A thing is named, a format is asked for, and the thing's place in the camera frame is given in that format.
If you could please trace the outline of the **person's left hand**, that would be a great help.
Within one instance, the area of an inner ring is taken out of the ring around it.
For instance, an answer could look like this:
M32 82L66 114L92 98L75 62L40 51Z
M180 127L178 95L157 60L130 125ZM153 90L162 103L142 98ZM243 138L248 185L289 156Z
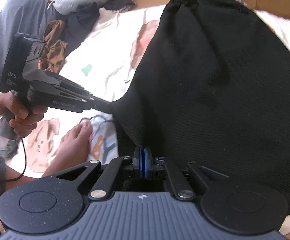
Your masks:
M36 129L37 123L43 119L47 107L34 106L32 110L28 110L11 92L0 92L0 115L7 110L15 115L9 121L10 127L17 135L27 137Z

